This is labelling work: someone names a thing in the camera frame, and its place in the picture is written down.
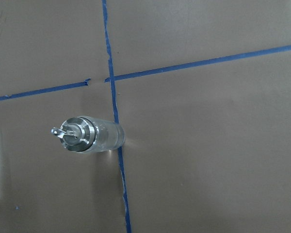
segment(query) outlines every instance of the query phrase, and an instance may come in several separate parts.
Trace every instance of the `shiny metal surface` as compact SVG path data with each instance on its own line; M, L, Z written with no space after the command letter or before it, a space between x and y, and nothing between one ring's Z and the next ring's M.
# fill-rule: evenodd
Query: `shiny metal surface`
M125 133L120 124L90 116L80 117L90 121L96 132L95 140L92 146L88 150L84 151L84 153L115 150L124 144Z
M63 147L76 152L85 151L90 148L96 136L93 124L81 117L73 117L66 120L61 125L61 131L59 132ZM52 133L56 135L57 130L52 129Z

